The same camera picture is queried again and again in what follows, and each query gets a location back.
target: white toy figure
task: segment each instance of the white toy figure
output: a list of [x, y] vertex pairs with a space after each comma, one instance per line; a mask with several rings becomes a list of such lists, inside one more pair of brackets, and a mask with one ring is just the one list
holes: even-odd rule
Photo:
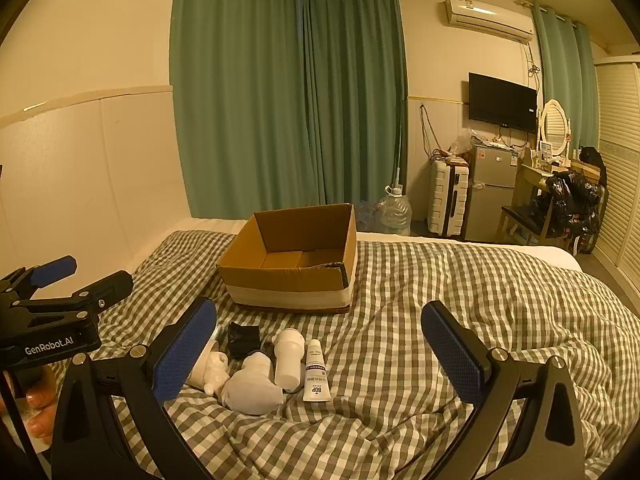
[[228, 359], [222, 352], [217, 352], [216, 341], [212, 338], [207, 342], [196, 364], [187, 377], [187, 384], [207, 395], [216, 394], [220, 398], [222, 387], [229, 380]]
[[265, 354], [255, 352], [226, 382], [219, 398], [230, 410], [245, 415], [265, 415], [284, 402], [282, 388], [271, 382], [272, 377], [271, 360]]
[[228, 359], [222, 352], [210, 352], [204, 368], [204, 392], [207, 395], [216, 394], [220, 398], [222, 387], [229, 380]]

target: white mattress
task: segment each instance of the white mattress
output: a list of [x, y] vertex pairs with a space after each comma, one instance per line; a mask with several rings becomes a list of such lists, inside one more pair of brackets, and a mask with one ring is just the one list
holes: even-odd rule
[[[129, 265], [125, 268], [128, 272], [133, 272], [138, 266], [155, 250], [162, 241], [168, 237], [169, 234], [174, 231], [190, 231], [190, 230], [205, 230], [216, 231], [221, 233], [236, 234], [242, 229], [246, 220], [221, 220], [217, 218], [185, 218], [180, 220], [170, 229], [167, 229], [158, 238], [149, 242], [144, 249], [142, 249], [136, 256], [134, 256]], [[364, 240], [369, 242], [412, 242], [418, 244], [462, 244], [462, 245], [486, 245], [476, 244], [473, 242], [458, 242], [455, 240], [446, 240], [442, 238], [423, 238], [423, 237], [410, 237], [399, 235], [385, 235], [380, 233], [357, 233], [358, 240]], [[544, 262], [551, 264], [561, 269], [578, 270], [582, 272], [580, 265], [576, 259], [571, 256], [565, 250], [559, 247], [542, 247], [542, 246], [518, 246], [518, 245], [495, 245], [491, 244], [491, 247], [500, 247], [505, 249], [511, 249], [513, 251], [519, 251], [521, 253], [535, 256], [536, 258], [543, 260]]]

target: open cardboard box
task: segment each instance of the open cardboard box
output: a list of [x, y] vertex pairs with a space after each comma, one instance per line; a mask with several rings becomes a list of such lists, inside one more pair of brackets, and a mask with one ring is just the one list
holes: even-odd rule
[[288, 312], [348, 312], [355, 269], [351, 204], [257, 212], [218, 261], [234, 302]]

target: toothpaste tube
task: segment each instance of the toothpaste tube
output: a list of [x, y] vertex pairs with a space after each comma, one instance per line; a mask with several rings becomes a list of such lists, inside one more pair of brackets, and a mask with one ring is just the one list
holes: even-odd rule
[[305, 393], [302, 399], [307, 402], [327, 402], [331, 398], [322, 347], [318, 339], [312, 339], [306, 349]]

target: black bag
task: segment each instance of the black bag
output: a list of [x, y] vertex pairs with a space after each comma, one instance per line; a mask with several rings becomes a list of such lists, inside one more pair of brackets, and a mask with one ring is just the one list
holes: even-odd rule
[[598, 186], [577, 171], [563, 171], [546, 180], [548, 192], [533, 201], [533, 217], [537, 224], [545, 221], [551, 199], [554, 207], [547, 233], [551, 236], [595, 234], [600, 228]]
[[607, 187], [607, 168], [602, 161], [602, 156], [593, 146], [586, 146], [580, 150], [580, 160], [600, 168], [600, 181], [598, 184]]

